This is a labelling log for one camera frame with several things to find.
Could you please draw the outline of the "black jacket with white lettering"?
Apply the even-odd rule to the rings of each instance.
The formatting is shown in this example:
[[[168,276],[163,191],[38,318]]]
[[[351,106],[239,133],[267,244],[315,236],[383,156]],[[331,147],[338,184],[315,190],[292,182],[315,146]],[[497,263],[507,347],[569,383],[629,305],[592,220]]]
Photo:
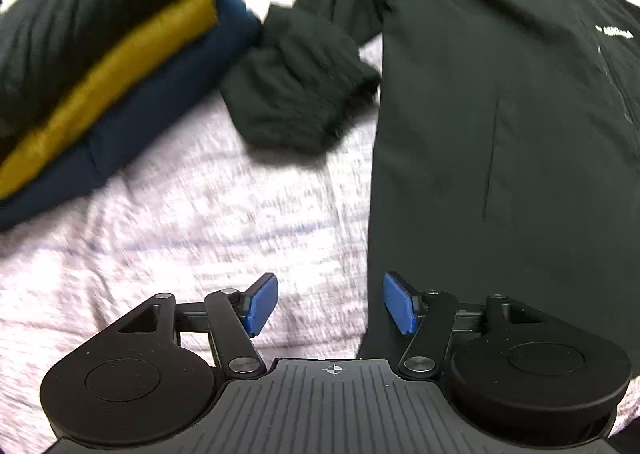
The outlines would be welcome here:
[[[296,0],[221,86],[256,148],[321,154],[380,100],[364,358],[405,341],[383,275],[503,294],[639,355],[639,9]]]

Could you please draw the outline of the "mustard yellow folded garment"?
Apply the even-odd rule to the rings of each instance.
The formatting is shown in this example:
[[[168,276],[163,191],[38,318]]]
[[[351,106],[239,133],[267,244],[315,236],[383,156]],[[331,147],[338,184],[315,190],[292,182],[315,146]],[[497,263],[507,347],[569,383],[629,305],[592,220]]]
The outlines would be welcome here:
[[[217,24],[215,0],[177,0],[133,29],[2,160],[1,197],[34,180],[142,79]]]

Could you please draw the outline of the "navy blue folded garment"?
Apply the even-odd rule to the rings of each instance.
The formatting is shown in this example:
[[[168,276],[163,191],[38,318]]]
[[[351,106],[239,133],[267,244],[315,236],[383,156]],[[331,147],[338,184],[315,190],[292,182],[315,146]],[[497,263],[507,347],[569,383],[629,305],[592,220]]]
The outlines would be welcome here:
[[[242,0],[215,4],[216,27],[134,87],[32,183],[1,204],[3,231],[103,186],[219,86],[256,40],[260,21]]]

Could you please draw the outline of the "black ribbed folded garment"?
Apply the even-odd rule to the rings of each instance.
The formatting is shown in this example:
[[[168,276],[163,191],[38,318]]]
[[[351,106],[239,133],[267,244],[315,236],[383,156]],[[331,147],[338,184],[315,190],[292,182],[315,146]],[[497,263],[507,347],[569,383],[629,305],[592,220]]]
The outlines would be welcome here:
[[[172,0],[17,0],[1,15],[1,135],[46,118],[129,29]]]

